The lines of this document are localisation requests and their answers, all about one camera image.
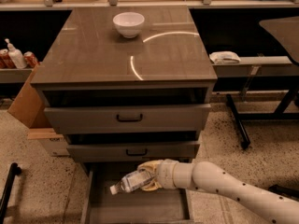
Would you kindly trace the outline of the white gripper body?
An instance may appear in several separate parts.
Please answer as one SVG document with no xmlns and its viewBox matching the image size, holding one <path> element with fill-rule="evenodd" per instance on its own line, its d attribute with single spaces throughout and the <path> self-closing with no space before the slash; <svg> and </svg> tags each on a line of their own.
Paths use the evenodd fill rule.
<svg viewBox="0 0 299 224">
<path fill-rule="evenodd" d="M 163 189 L 175 189 L 174 170 L 178 161 L 163 160 L 157 167 L 156 181 Z"/>
</svg>

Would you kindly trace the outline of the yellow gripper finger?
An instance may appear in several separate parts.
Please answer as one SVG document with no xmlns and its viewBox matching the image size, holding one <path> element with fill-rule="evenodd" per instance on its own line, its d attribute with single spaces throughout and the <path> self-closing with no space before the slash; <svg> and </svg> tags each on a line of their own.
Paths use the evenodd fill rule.
<svg viewBox="0 0 299 224">
<path fill-rule="evenodd" d="M 143 191 L 155 191 L 156 189 L 161 189 L 162 186 L 156 182 L 156 181 L 151 181 L 147 185 L 143 186 L 141 189 Z"/>
<path fill-rule="evenodd" d="M 146 170 L 151 175 L 156 175 L 157 169 L 162 162 L 162 160 L 146 161 L 144 163 L 139 164 L 137 166 L 137 170 Z"/>
</svg>

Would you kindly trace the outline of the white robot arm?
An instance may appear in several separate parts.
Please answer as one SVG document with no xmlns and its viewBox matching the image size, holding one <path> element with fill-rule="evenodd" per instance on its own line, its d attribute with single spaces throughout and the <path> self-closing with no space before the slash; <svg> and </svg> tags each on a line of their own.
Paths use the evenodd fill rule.
<svg viewBox="0 0 299 224">
<path fill-rule="evenodd" d="M 271 224 L 299 224 L 299 202 L 242 182 L 212 162 L 157 160 L 144 162 L 137 169 L 153 176 L 151 187 L 202 189 L 241 204 Z"/>
</svg>

